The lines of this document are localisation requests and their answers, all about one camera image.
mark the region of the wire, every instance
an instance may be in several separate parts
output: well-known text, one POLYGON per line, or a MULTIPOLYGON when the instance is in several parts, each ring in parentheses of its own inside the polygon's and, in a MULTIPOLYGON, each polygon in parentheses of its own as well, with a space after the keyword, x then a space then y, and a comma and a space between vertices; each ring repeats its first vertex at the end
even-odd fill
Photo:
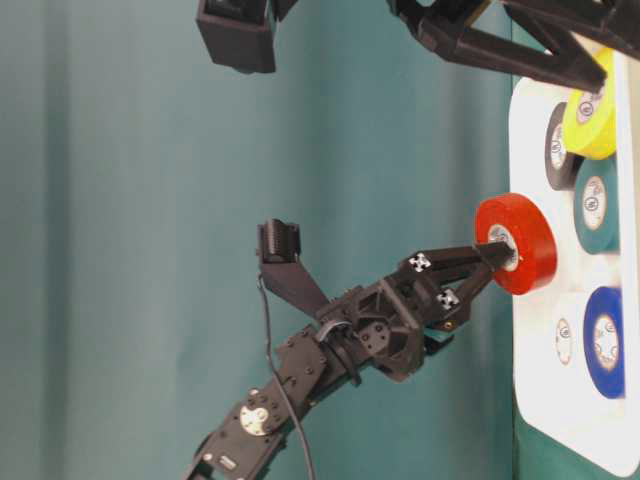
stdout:
POLYGON ((264 324, 266 329, 266 346, 267 346, 267 363, 269 364, 269 368, 273 373, 273 379, 276 381, 276 386, 280 391, 280 395, 284 399, 284 403, 289 411, 289 415, 293 420, 293 423, 298 431, 298 435, 300 436, 300 443, 302 443, 302 449, 304 451, 304 460, 307 464, 307 476, 309 480, 316 480, 316 472, 313 468, 313 459, 311 458, 311 450, 309 448, 309 442, 307 441, 307 436, 304 433, 304 429, 302 428, 302 424, 300 423, 300 419, 293 409, 293 405, 291 405, 291 400, 287 396, 287 392, 284 390, 284 386, 282 385, 282 380, 276 371, 276 367, 273 365, 273 357, 271 355, 271 315, 269 315, 269 301, 267 300, 267 294, 264 289, 264 282, 262 280, 262 274, 258 274, 258 291, 260 292, 260 296, 262 297, 262 306, 264 309, 264 324))

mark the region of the black tape roll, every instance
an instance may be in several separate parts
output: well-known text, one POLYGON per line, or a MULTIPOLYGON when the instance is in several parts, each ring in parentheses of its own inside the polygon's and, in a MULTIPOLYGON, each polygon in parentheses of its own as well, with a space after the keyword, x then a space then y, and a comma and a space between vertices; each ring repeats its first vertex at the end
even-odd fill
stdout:
POLYGON ((553 109, 547 126, 547 138, 544 145, 544 163, 549 185, 554 190, 571 190, 583 157, 567 152, 562 140, 562 119, 567 103, 562 102, 553 109))

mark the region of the teal curtain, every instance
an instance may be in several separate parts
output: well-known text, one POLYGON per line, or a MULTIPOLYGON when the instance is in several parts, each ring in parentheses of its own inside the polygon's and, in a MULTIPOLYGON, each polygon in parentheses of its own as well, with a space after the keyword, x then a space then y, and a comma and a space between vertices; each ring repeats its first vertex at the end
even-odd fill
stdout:
MULTIPOLYGON (((424 51, 383 0, 301 1, 270 76, 212 65, 195 3, 4 5, 0 478, 180 478, 269 377, 266 218, 301 224, 336 296, 469 244, 507 190, 510 78, 424 51)), ((510 35, 496 6, 482 26, 510 35)), ((307 322, 272 314, 278 341, 307 322)), ((319 478, 511 478, 511 335, 491 286, 409 381, 335 393, 305 420, 319 478)), ((268 478, 304 475, 292 436, 268 478)))

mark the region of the tape label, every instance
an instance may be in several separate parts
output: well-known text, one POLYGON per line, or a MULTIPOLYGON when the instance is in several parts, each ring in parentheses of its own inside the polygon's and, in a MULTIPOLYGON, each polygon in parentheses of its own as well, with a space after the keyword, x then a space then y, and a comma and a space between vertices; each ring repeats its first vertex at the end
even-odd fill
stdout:
POLYGON ((591 117, 596 113, 602 99, 604 98, 605 85, 600 89, 598 93, 585 92, 580 97, 580 104, 578 105, 577 118, 580 125, 584 125, 591 117))
POLYGON ((593 347, 598 362, 607 371, 618 364, 618 330, 609 315, 600 315, 593 327, 593 347))
POLYGON ((568 365, 571 361, 572 343, 569 322, 561 318, 556 325, 556 351, 558 359, 563 365, 568 365))
POLYGON ((558 124, 551 135, 551 165, 560 170, 567 158, 567 150, 562 141, 562 123, 558 124))
POLYGON ((602 178, 593 176, 582 191, 582 216, 589 230, 597 230, 607 214, 607 190, 602 178))
POLYGON ((502 268, 507 272, 515 271, 518 268, 518 263, 520 261, 520 258, 518 254, 518 246, 516 245, 516 242, 513 239, 513 235, 511 235, 511 232, 507 230, 507 228, 504 225, 500 225, 499 223, 496 223, 494 225, 491 225, 491 227, 489 228, 488 237, 489 237, 489 242, 505 242, 507 245, 509 245, 509 248, 513 250, 513 255, 511 256, 509 261, 504 264, 502 268))

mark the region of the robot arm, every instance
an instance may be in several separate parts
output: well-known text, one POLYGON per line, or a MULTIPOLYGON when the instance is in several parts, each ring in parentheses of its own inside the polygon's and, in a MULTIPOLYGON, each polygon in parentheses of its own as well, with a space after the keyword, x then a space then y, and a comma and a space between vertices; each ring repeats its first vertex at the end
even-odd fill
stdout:
MULTIPOLYGON (((605 72, 572 32, 640 59, 638 0, 500 0, 507 14, 551 54, 473 28, 491 0, 387 0, 425 48, 448 62, 597 92, 605 72)), ((274 72, 274 38, 297 0, 199 0, 197 24, 215 63, 274 72)))
MULTIPOLYGON (((416 372, 469 320, 471 301, 513 255, 506 243, 416 252, 392 274, 329 302, 299 260, 299 228, 271 220, 258 227, 257 254, 268 289, 307 313, 307 325, 276 349, 277 375, 298 418, 373 366, 396 382, 416 372)), ((272 379, 252 389, 196 452, 185 480, 254 480, 266 475, 293 428, 286 399, 272 379)))

